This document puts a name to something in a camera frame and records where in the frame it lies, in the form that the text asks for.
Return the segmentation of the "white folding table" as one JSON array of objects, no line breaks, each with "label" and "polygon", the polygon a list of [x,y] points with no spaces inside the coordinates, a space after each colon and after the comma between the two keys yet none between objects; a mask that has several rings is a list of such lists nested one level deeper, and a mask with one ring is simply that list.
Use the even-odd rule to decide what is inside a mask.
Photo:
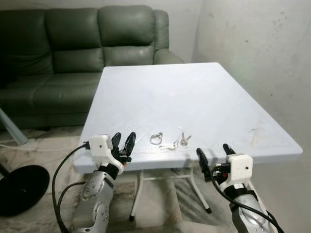
[{"label": "white folding table", "polygon": [[[136,133],[126,170],[184,168],[198,160],[201,148],[211,164],[223,162],[223,145],[253,158],[252,184],[266,208],[283,220],[304,213],[298,178],[286,165],[303,149],[218,63],[106,67],[80,135],[85,142],[100,134]],[[163,145],[180,139],[188,146],[160,150],[150,137],[163,133]],[[267,179],[277,186],[269,189]]]}]

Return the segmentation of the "dark green leather sofa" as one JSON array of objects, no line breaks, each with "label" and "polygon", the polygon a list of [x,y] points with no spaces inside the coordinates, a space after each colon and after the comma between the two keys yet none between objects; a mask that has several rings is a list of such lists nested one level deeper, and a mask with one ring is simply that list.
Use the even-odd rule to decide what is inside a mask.
[{"label": "dark green leather sofa", "polygon": [[103,69],[181,64],[150,6],[0,11],[0,109],[20,128],[82,126]]}]

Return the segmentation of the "black round stand base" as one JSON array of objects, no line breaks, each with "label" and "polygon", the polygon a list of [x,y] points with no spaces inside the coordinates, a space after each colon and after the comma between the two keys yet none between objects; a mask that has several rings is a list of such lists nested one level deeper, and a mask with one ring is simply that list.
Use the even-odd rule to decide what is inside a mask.
[{"label": "black round stand base", "polygon": [[36,205],[49,187],[48,171],[27,165],[9,172],[0,164],[0,216],[17,216]]}]

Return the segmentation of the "grey metal pole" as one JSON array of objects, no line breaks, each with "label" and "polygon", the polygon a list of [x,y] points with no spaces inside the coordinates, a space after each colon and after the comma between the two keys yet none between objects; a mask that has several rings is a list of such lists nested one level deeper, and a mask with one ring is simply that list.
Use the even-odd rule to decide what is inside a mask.
[{"label": "grey metal pole", "polygon": [[11,137],[17,142],[18,146],[22,146],[28,142],[25,134],[14,124],[9,116],[0,108],[0,122],[9,132]]}]

